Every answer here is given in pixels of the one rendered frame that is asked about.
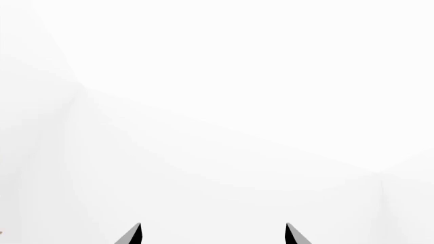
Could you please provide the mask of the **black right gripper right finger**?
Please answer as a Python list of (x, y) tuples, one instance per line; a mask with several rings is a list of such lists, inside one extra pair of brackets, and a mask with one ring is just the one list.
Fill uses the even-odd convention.
[(285, 244), (312, 244), (293, 225), (286, 223)]

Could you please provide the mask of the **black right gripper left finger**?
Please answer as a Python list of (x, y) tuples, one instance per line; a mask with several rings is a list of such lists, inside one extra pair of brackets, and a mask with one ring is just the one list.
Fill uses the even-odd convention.
[(134, 225), (114, 244), (142, 244), (141, 223)]

